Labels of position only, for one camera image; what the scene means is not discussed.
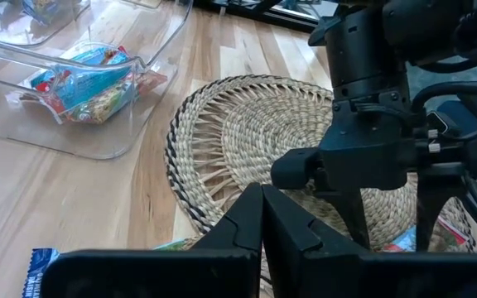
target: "clear acrylic tray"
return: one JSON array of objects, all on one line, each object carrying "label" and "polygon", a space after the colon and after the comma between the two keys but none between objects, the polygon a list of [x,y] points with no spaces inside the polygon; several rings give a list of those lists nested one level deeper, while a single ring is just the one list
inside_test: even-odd
[{"label": "clear acrylic tray", "polygon": [[[56,1],[48,16],[0,1],[0,137],[119,156],[176,77],[192,0]],[[75,60],[97,51],[108,59]]]}]

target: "woven placemat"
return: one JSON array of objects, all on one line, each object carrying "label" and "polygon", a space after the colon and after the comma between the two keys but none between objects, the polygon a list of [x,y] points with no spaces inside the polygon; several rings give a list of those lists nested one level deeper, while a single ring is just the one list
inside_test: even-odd
[{"label": "woven placemat", "polygon": [[[330,125],[332,92],[274,76],[217,80],[178,109],[166,137],[169,181],[200,233],[207,233],[251,182],[270,183],[272,163],[288,150],[315,147]],[[304,209],[348,235],[334,208],[311,190],[285,191]],[[398,190],[362,190],[369,237],[380,249],[415,222],[417,177]],[[474,240],[461,202],[450,199],[441,216]]]}]

